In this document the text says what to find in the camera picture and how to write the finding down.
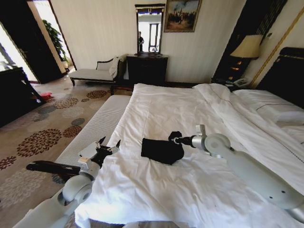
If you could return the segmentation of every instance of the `carpet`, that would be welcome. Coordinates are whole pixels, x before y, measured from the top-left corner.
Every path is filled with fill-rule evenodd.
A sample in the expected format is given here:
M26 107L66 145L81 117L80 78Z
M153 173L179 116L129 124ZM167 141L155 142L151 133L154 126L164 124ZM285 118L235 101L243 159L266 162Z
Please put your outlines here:
M32 84L38 93L54 98L0 128L0 227L14 226L29 209L63 187L52 174L28 171L29 162L54 162L110 96L110 86L76 81L65 76L47 84ZM115 94L131 95L117 90ZM65 228L76 227L73 217ZM98 223L94 227L121 227Z

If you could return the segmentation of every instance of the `gold trim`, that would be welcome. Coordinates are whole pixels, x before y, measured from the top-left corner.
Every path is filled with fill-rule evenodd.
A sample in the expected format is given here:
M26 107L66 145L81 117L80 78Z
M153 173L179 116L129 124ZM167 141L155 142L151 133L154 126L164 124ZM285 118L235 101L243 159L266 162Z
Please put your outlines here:
M280 56L288 57L288 58L304 59L304 57L298 57L298 56L289 56L289 55L280 55Z
M139 6L139 7L135 7L135 9L164 9L164 6Z
M294 26L296 25L296 23L299 21L300 17L303 15L303 13L304 13L304 7L298 13L298 15L296 16L296 18L294 19L294 21L291 23L291 25L289 26L289 28L287 29L287 31L284 33L284 35L281 37L280 41L276 44L275 48L272 50L272 52L270 53L270 55L266 59L266 61L262 65L262 67L259 69L259 71L257 72L257 74L254 76L254 78L252 79L252 81L251 81L251 83L249 85L250 87L255 88L257 86L255 82L257 81L257 79L261 75L262 71L265 69L266 65L269 63L270 59L275 55L275 53L280 48L280 46L282 45L282 43L284 42L284 40L286 39L286 37L289 35L290 31L294 28Z

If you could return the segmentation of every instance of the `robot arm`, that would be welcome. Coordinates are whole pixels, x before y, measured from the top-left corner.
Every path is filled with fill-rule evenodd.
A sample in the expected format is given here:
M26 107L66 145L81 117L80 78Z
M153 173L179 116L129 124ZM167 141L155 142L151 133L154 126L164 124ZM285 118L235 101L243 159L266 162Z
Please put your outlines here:
M70 178L52 198L40 203L17 223L14 228L60 228L64 227L75 209L92 192L92 182L98 175L106 156L119 150L119 143L112 148L93 142L80 152L79 175Z
M304 223L304 196L285 180L245 152L235 151L222 134L205 134L204 125L197 126L199 135L170 138L203 150L212 157L224 158L233 172L265 199L286 210L294 219Z

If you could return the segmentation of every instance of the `painting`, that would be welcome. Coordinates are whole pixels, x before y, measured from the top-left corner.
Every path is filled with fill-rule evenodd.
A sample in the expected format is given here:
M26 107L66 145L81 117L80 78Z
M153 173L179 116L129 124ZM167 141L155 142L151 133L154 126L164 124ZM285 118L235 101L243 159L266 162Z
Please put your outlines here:
M194 32L202 0L167 0L164 32Z

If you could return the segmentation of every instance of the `black headboard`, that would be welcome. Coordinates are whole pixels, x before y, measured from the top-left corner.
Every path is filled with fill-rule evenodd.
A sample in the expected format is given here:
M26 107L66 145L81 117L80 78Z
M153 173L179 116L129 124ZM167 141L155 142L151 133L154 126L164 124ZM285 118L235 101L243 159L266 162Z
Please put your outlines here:
M304 108L304 48L285 47L256 89Z

